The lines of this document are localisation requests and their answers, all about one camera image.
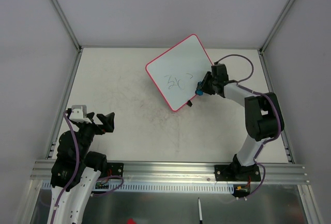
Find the blue whiteboard eraser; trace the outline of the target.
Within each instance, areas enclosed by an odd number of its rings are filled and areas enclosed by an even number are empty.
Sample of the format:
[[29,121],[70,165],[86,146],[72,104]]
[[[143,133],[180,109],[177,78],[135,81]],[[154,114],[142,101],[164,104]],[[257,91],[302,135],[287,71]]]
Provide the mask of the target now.
[[197,94],[197,95],[199,95],[199,96],[202,96],[204,93],[203,93],[203,91],[201,90],[201,89],[197,89],[196,91],[195,91],[195,93]]

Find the pink framed whiteboard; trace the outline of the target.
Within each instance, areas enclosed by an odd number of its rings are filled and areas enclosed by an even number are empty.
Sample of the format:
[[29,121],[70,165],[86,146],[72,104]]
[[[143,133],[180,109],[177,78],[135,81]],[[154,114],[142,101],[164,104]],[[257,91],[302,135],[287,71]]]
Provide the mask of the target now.
[[198,36],[192,34],[146,64],[145,70],[174,112],[195,97],[197,83],[212,61]]

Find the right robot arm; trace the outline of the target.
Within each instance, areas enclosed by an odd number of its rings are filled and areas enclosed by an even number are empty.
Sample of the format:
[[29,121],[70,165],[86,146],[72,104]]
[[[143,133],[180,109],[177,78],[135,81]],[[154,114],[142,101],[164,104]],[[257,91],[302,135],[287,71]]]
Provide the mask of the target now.
[[197,95],[219,95],[244,107],[247,137],[242,148],[227,166],[215,165],[217,181],[260,182],[261,165],[259,157],[264,146],[280,136],[284,121],[277,96],[272,93],[258,93],[238,82],[225,81],[226,77],[214,77],[207,72],[204,79],[197,83]]

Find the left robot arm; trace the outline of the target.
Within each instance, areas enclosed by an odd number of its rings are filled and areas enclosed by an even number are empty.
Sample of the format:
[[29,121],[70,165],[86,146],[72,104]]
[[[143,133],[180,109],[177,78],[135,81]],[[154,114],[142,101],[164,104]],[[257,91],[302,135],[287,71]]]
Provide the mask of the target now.
[[81,223],[90,197],[97,197],[97,182],[115,178],[105,154],[90,151],[95,136],[114,131],[115,114],[84,113],[73,109],[63,113],[69,130],[59,139],[55,163],[51,169],[51,206],[48,223]]

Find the black whiteboard foot clip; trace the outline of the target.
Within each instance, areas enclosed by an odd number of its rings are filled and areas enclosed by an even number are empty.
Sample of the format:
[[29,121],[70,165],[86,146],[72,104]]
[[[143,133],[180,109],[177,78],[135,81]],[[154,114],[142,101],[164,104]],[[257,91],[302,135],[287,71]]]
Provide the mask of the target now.
[[192,107],[193,103],[189,100],[189,101],[187,101],[186,105],[188,105],[189,107]]

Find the red object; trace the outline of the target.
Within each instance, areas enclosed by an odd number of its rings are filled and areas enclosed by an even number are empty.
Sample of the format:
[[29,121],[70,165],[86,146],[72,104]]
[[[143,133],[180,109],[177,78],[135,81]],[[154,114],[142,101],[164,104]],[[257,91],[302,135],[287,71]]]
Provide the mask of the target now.
[[137,224],[132,218],[128,219],[127,224]]

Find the white marker pen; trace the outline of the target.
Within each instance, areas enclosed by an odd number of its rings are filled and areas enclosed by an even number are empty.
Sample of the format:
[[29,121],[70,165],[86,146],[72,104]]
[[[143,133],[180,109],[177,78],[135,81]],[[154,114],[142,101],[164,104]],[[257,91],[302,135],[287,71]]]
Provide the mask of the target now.
[[202,215],[202,205],[201,200],[198,198],[198,211],[199,211],[199,224],[203,223],[203,215]]

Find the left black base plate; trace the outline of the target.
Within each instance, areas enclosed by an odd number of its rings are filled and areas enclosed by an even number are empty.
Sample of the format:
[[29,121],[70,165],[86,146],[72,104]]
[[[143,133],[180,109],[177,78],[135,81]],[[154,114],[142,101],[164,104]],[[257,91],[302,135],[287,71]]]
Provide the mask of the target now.
[[123,176],[124,164],[119,162],[108,162],[106,176]]

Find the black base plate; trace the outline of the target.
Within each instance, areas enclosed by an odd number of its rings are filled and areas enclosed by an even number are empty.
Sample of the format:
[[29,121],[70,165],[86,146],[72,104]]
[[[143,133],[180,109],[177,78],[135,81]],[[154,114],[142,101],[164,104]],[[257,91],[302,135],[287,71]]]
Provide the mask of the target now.
[[124,164],[119,162],[108,162],[106,176],[123,176]]
[[232,182],[260,182],[261,175],[257,165],[248,167],[239,166],[234,168],[232,165],[215,165],[214,166],[215,179],[218,182],[232,181]]

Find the aluminium mounting rail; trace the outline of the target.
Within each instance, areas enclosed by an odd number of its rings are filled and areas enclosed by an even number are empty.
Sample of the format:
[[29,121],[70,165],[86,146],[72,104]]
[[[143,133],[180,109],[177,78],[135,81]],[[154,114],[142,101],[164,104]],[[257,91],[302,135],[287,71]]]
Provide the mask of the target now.
[[[300,164],[267,163],[266,184],[309,185],[310,178]],[[214,183],[215,168],[208,162],[142,162],[125,161],[124,179],[149,183]]]

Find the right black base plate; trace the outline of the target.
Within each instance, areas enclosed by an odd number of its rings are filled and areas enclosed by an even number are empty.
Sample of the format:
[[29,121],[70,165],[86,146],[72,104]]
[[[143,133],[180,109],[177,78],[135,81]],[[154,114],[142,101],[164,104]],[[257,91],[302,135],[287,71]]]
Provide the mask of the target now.
[[232,165],[215,165],[214,166],[215,179],[218,182],[232,181],[232,182],[260,182],[261,175],[257,165],[248,167],[239,166],[234,168]]

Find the left aluminium frame post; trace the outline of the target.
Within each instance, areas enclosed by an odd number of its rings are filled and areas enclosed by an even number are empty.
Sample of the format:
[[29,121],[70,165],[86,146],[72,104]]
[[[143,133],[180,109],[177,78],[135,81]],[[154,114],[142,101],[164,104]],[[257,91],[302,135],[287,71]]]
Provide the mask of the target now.
[[50,2],[52,4],[52,6],[54,7],[55,12],[58,15],[62,25],[64,26],[64,29],[66,30],[66,33],[68,34],[73,46],[75,47],[75,49],[78,52],[80,52],[82,47],[81,47],[76,35],[74,34],[74,31],[73,31],[73,29],[72,29],[66,15],[65,15],[65,13],[64,13],[64,11],[63,11],[59,1],[58,0],[50,0]]

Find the aluminium frame post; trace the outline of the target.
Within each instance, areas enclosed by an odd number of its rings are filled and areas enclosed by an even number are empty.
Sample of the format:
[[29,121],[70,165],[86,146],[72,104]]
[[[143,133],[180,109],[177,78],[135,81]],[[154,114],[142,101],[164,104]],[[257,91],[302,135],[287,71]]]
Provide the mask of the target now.
[[262,46],[259,49],[259,52],[263,55],[267,49],[267,47],[269,46],[269,44],[271,43],[273,37],[276,35],[276,33],[278,32],[278,30],[281,28],[282,23],[284,22],[286,16],[288,15],[288,13],[290,12],[291,8],[293,7],[294,3],[296,2],[296,0],[287,0],[284,7],[282,8],[279,16],[277,17],[275,23],[272,26],[272,29],[270,30],[270,32],[268,33],[267,37],[265,38]]
[[72,29],[66,15],[65,15],[65,13],[64,13],[64,11],[63,11],[59,1],[58,0],[50,0],[50,2],[52,4],[52,6],[54,7],[55,12],[58,15],[62,25],[64,26],[64,29],[66,30],[66,33],[68,34],[73,46],[75,47],[75,49],[78,52],[80,52],[82,47],[81,47],[76,35],[74,34],[74,31],[73,31],[73,29]]

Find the right aluminium frame post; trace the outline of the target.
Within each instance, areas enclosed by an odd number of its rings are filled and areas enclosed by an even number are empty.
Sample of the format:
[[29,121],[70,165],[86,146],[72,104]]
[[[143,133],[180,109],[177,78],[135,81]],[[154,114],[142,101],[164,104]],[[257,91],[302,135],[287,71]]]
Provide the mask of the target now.
[[284,22],[286,16],[288,15],[288,13],[290,12],[291,8],[293,7],[294,3],[296,2],[296,0],[287,0],[284,7],[282,8],[279,16],[277,17],[275,23],[272,26],[272,29],[270,30],[270,32],[268,33],[267,37],[265,38],[262,46],[259,49],[259,52],[263,55],[267,49],[267,47],[269,46],[269,44],[271,43],[273,37],[276,35],[276,33],[278,32],[278,30],[281,28],[282,23]]

